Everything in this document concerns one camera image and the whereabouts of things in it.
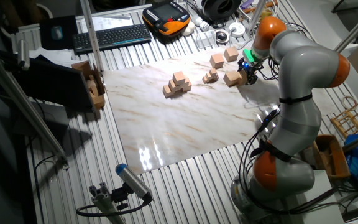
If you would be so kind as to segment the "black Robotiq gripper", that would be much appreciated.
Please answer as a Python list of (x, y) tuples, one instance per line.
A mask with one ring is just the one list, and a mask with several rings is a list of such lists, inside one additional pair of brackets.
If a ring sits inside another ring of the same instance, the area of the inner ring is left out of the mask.
[(238, 72), (244, 76), (247, 76), (247, 84), (248, 85), (253, 85), (257, 79), (258, 76), (256, 75), (256, 72), (262, 67), (262, 65), (260, 63), (249, 63), (246, 62), (244, 60), (239, 60), (238, 61)]

